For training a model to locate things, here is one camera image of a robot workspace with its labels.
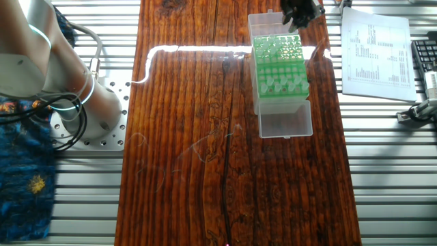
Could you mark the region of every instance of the keyboard key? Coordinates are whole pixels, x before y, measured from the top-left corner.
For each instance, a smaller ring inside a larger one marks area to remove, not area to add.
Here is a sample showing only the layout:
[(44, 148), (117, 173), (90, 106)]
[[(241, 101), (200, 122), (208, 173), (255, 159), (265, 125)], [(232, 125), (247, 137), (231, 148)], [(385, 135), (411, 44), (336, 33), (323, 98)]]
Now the keyboard key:
[(425, 41), (425, 44), (426, 45), (436, 45), (437, 43), (434, 40), (427, 40), (427, 41)]

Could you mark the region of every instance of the metal mounting plate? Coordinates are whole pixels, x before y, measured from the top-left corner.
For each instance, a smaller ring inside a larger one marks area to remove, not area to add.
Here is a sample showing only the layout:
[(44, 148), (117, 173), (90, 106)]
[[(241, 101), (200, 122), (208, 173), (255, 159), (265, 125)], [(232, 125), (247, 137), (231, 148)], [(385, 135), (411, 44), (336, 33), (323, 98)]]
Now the metal mounting plate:
[[(100, 77), (99, 83), (113, 90), (122, 104), (122, 116), (117, 126), (103, 137), (97, 139), (81, 139), (68, 151), (122, 151), (126, 136), (128, 110), (130, 100), (130, 82), (121, 82), (121, 78)], [(66, 143), (71, 134), (65, 129), (58, 113), (54, 113), (51, 119), (51, 137), (53, 146), (57, 147)]]

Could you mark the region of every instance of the table surface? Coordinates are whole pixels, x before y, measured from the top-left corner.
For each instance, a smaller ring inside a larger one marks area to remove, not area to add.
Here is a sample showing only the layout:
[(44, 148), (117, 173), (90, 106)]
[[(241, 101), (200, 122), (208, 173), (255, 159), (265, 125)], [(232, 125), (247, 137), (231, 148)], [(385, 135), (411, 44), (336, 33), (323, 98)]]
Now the table surface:
[(312, 137), (259, 138), (250, 55), (220, 52), (250, 45), (248, 14), (270, 8), (141, 2), (133, 79), (147, 79), (132, 85), (115, 245), (361, 244), (325, 18), (300, 31)]

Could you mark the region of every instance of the black cable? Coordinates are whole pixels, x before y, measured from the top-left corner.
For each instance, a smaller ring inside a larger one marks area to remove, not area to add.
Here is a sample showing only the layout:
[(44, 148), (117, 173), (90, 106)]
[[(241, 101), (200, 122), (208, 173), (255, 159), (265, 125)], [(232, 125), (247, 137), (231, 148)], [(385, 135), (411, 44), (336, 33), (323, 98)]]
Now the black cable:
[(62, 152), (71, 148), (74, 144), (76, 144), (85, 133), (87, 129), (87, 124), (88, 124), (87, 113), (85, 112), (85, 109), (82, 108), (82, 111), (80, 112), (80, 116), (79, 116), (78, 131), (75, 132), (72, 139), (68, 140), (67, 143), (63, 144), (62, 146), (56, 147), (55, 150), (58, 152)]
[(75, 132), (72, 139), (68, 140), (67, 143), (55, 148), (55, 150), (58, 152), (65, 151), (65, 150), (71, 148), (75, 143), (77, 143), (81, 139), (81, 137), (84, 135), (86, 128), (87, 128), (87, 114), (85, 112), (85, 109), (81, 106), (80, 100), (75, 96), (72, 96), (72, 95), (58, 96), (52, 100), (49, 100), (45, 103), (42, 103), (41, 105), (38, 105), (35, 108), (29, 109), (26, 111), (21, 111), (21, 112), (17, 112), (17, 113), (1, 114), (0, 118), (8, 118), (8, 117), (14, 117), (14, 116), (21, 116), (21, 117), (13, 119), (13, 120), (0, 121), (0, 126), (20, 122), (22, 120), (30, 118), (31, 116), (38, 113), (40, 110), (45, 109), (50, 104), (55, 103), (59, 100), (63, 100), (63, 99), (69, 100), (74, 105), (74, 108), (76, 109), (77, 113), (79, 114), (78, 131)]
[(55, 148), (55, 150), (58, 152), (65, 151), (65, 150), (71, 148), (81, 138), (81, 136), (80, 136), (81, 129), (84, 127), (83, 126), (83, 113), (80, 110), (80, 102), (78, 102), (78, 100), (73, 100), (72, 104), (74, 105), (74, 108), (76, 109), (77, 113), (79, 114), (79, 127), (70, 140), (68, 140), (65, 144)]
[(411, 120), (414, 120), (415, 122), (427, 122), (427, 121), (434, 122), (434, 121), (432, 120), (432, 117), (433, 117), (433, 116), (429, 116), (428, 118), (424, 118), (424, 119), (416, 117), (416, 115), (414, 114), (414, 109), (413, 109), (413, 107), (415, 107), (415, 106), (419, 106), (419, 105), (420, 105), (419, 103), (418, 103), (418, 104), (415, 104), (415, 105), (411, 106), (411, 107), (409, 108), (409, 110), (407, 111), (407, 112), (408, 112), (408, 116), (410, 116), (410, 119), (411, 119)]
[[(47, 106), (49, 106), (52, 103), (55, 103), (55, 102), (57, 102), (59, 100), (63, 100), (63, 99), (69, 100), (71, 98), (72, 98), (71, 95), (58, 96), (55, 99), (52, 99), (52, 100), (47, 101), (45, 103), (42, 103), (41, 105), (38, 105), (37, 107), (29, 109), (29, 110), (26, 110), (26, 111), (21, 111), (21, 112), (17, 112), (17, 113), (4, 113), (4, 114), (0, 114), (0, 118), (7, 118), (7, 117), (14, 117), (14, 116), (25, 115), (25, 117), (20, 118), (20, 119), (25, 119), (25, 118), (30, 117), (31, 115), (34, 115), (39, 110), (45, 109)], [(9, 121), (0, 122), (0, 125), (11, 124), (11, 123), (15, 123), (15, 122), (18, 122), (18, 121), (17, 120), (11, 120), (11, 122), (9, 122)]]

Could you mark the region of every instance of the green pipette tip rack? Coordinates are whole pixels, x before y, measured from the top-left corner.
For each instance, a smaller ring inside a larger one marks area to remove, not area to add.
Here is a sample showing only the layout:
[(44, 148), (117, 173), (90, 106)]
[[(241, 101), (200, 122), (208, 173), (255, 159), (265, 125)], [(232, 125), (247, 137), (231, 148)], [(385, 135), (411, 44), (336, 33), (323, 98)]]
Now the green pipette tip rack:
[(309, 96), (299, 35), (271, 35), (253, 41), (260, 98)]

